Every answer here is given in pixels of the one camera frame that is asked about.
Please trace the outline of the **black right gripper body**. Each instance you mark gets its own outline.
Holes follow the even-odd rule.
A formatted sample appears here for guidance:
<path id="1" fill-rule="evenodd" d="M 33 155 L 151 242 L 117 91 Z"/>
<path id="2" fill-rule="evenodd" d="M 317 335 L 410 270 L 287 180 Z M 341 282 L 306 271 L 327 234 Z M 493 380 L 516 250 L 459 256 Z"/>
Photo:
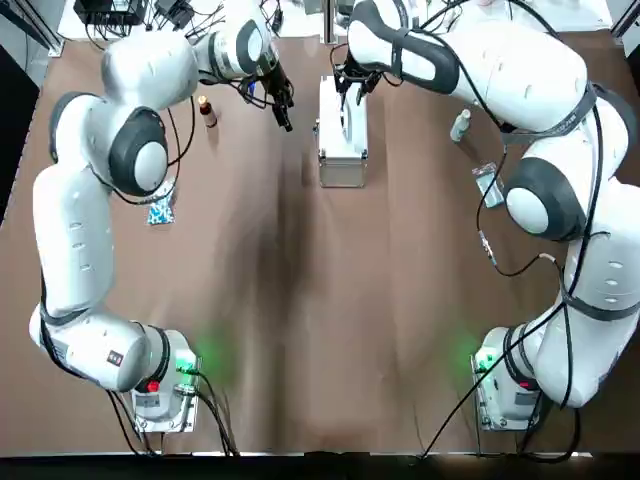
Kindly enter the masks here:
<path id="1" fill-rule="evenodd" d="M 341 67 L 341 77 L 353 83 L 377 83 L 382 74 L 376 70 L 366 69 L 353 58 L 346 58 Z"/>

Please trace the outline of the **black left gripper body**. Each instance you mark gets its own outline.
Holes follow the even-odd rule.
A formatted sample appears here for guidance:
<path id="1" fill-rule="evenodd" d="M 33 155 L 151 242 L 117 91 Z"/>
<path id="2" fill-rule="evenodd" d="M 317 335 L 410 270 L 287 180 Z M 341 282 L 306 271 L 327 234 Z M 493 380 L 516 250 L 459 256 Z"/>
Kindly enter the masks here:
<path id="1" fill-rule="evenodd" d="M 286 105 L 286 74 L 278 59 L 261 58 L 256 68 L 257 79 L 261 82 L 265 96 L 257 103 L 266 106 L 267 96 L 272 98 L 272 103 L 276 105 Z"/>

